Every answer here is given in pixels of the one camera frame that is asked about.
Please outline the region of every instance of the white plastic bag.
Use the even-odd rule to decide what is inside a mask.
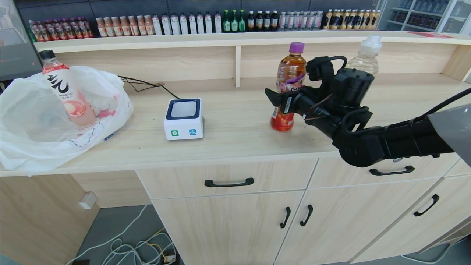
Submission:
[[[133,105],[114,74],[70,67],[97,122],[79,129],[42,74],[16,79],[0,96],[0,160],[8,170],[55,169],[107,140],[131,116]]]

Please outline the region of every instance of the electrical outlet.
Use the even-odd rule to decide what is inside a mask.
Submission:
[[[82,196],[82,199],[80,200],[80,205],[84,209],[91,209],[96,201],[97,197],[95,196],[95,194],[89,191]]]

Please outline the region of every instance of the white cable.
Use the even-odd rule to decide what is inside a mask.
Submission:
[[[163,254],[163,252],[164,252],[168,247],[170,247],[170,246],[173,247],[173,252],[175,253],[175,256],[176,256],[176,251],[175,251],[175,247],[173,246],[173,242],[172,242],[172,240],[169,238],[169,236],[168,236],[166,233],[158,233],[158,234],[152,235],[150,238],[148,238],[148,239],[145,240],[145,241],[142,241],[142,240],[141,240],[141,241],[139,241],[139,242],[136,244],[135,248],[133,248],[133,247],[132,247],[131,245],[129,245],[129,244],[124,244],[124,245],[121,244],[121,243],[122,243],[122,240],[121,240],[119,237],[120,237],[121,235],[123,235],[123,234],[128,230],[128,228],[129,228],[136,220],[139,219],[139,217],[141,217],[142,212],[143,212],[144,209],[147,207],[147,205],[148,205],[148,204],[144,205],[144,207],[142,208],[142,210],[141,210],[141,212],[139,213],[139,215],[138,215],[136,218],[134,218],[134,220],[132,220],[132,222],[131,222],[121,233],[117,234],[115,237],[111,238],[110,240],[108,240],[108,241],[105,242],[105,243],[102,243],[102,244],[96,245],[96,246],[94,246],[94,247],[88,248],[88,249],[87,249],[86,251],[84,251],[82,254],[76,256],[74,259],[70,260],[70,261],[67,262],[65,265],[69,265],[69,264],[72,263],[74,260],[76,260],[76,259],[80,258],[81,256],[83,256],[83,255],[84,255],[85,253],[87,253],[89,250],[92,250],[92,249],[94,249],[94,248],[102,247],[102,246],[108,244],[108,243],[111,242],[111,241],[113,241],[113,243],[111,243],[111,246],[110,246],[111,253],[105,258],[105,260],[103,261],[102,265],[107,265],[108,262],[110,262],[110,260],[113,259],[113,257],[115,257],[116,255],[124,255],[124,256],[122,257],[122,259],[116,264],[116,265],[119,265],[119,263],[121,263],[121,262],[127,257],[127,255],[130,254],[130,253],[134,253],[134,265],[137,265],[137,264],[136,264],[136,259],[139,260],[139,262],[141,262],[141,265],[156,265],[156,264],[160,263],[160,256],[161,256],[161,255]],[[160,253],[158,252],[158,250],[157,250],[156,248],[154,248],[153,246],[150,246],[150,247],[152,247],[153,250],[156,251],[156,253],[158,254],[158,256],[157,256],[156,258],[154,258],[152,261],[149,261],[149,262],[147,262],[147,263],[144,263],[144,262],[142,261],[142,259],[140,258],[139,254],[138,254],[138,252],[137,252],[136,250],[137,250],[139,247],[141,247],[142,245],[147,245],[147,243],[148,243],[152,238],[154,238],[154,237],[156,237],[156,236],[158,236],[158,235],[162,235],[162,234],[165,235],[165,236],[168,238],[168,240],[170,241],[170,244],[169,244],[168,246],[166,246],[164,249],[162,249],[162,252],[160,252]],[[113,249],[114,243],[115,243],[115,242],[118,242],[118,241],[120,241],[120,245],[119,245],[117,248]],[[128,247],[128,248],[130,248],[130,250],[125,251],[125,252],[119,252],[119,250],[120,250],[122,247]]]

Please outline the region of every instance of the wire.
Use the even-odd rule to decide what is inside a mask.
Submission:
[[[147,240],[144,240],[144,241],[141,240],[141,241],[139,241],[139,242],[136,244],[135,247],[132,247],[132,246],[129,245],[129,244],[122,244],[122,239],[120,239],[119,237],[122,236],[122,235],[129,229],[129,227],[131,227],[131,225],[132,225],[136,220],[139,219],[139,217],[141,217],[141,215],[142,215],[143,211],[145,210],[145,208],[147,207],[147,205],[148,205],[148,204],[144,205],[144,207],[143,207],[142,210],[140,211],[139,215],[138,215],[136,218],[134,218],[134,220],[132,220],[132,222],[131,222],[121,233],[117,234],[115,237],[111,238],[110,240],[106,241],[105,243],[102,243],[102,244],[96,245],[96,246],[94,246],[94,247],[88,248],[88,249],[85,250],[82,254],[76,256],[75,258],[73,258],[72,260],[70,260],[69,262],[67,262],[65,265],[69,265],[69,264],[72,263],[74,260],[76,260],[76,259],[80,258],[81,256],[83,256],[83,255],[84,255],[85,253],[87,253],[89,250],[102,247],[102,246],[104,246],[104,245],[110,243],[111,241],[112,241],[111,246],[110,246],[111,253],[108,254],[108,256],[107,256],[107,257],[105,258],[105,260],[103,261],[102,265],[108,264],[108,263],[110,262],[110,260],[113,259],[113,257],[115,257],[116,255],[124,255],[124,256],[121,258],[121,260],[116,264],[116,265],[118,265],[118,264],[120,264],[120,263],[125,259],[125,257],[127,257],[127,255],[129,255],[129,254],[131,254],[131,253],[134,254],[134,265],[137,265],[136,259],[139,260],[139,262],[141,263],[141,265],[158,265],[158,264],[160,264],[160,256],[161,256],[161,255],[163,256],[163,252],[164,252],[167,248],[169,248],[170,246],[173,247],[173,252],[175,253],[175,256],[176,256],[177,254],[176,254],[175,246],[173,246],[173,241],[169,238],[169,236],[168,236],[166,233],[163,233],[163,232],[162,232],[162,230],[163,230],[164,228],[162,228],[161,230],[159,230],[159,231],[157,231],[156,233],[154,233],[154,234],[153,234],[150,238],[148,238]],[[151,239],[153,239],[154,237],[158,236],[158,235],[165,235],[165,237],[167,237],[168,240],[170,241],[170,244],[167,245],[166,247],[164,247],[163,249],[161,249],[160,253],[158,252],[157,249],[152,248],[152,249],[157,253],[158,256],[157,256],[156,258],[154,258],[152,261],[149,261],[149,262],[146,262],[146,263],[143,262],[142,259],[141,259],[140,256],[139,256],[138,252],[137,252],[137,249],[140,248],[140,247],[142,247],[143,245],[146,245],[146,244],[148,245],[148,244],[149,244],[149,241],[150,241]],[[113,245],[114,245],[116,242],[119,242],[120,245],[119,245],[117,248],[114,248],[114,249],[113,249]],[[124,251],[124,252],[119,252],[119,250],[120,250],[121,248],[123,248],[123,247],[128,247],[130,250]]]
[[[460,241],[458,241],[457,243],[455,243],[454,245],[458,244],[458,243],[461,243],[463,242],[464,240],[466,240],[466,238],[463,238],[461,239]],[[450,250],[450,247],[451,246],[454,246],[454,245],[448,245],[447,248],[440,254],[440,256],[438,256],[435,260],[432,260],[432,261],[424,261],[424,260],[419,260],[419,259],[415,259],[415,258],[411,258],[411,257],[408,257],[406,255],[401,255],[401,257],[405,258],[405,259],[408,259],[408,260],[412,260],[412,261],[415,261],[415,262],[418,262],[418,263],[423,263],[423,264],[436,264],[438,262],[440,262],[440,260],[443,259],[443,257],[447,254],[447,252]]]

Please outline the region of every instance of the green bottle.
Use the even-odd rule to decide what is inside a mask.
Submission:
[[[240,10],[239,32],[245,32],[244,10]]]
[[[229,10],[224,10],[224,22],[222,26],[224,32],[231,32],[231,23],[229,22]]]
[[[232,10],[232,16],[233,16],[233,19],[232,19],[232,32],[237,32],[237,28],[239,27],[239,23],[237,22],[237,18],[236,18],[236,10],[233,9]]]

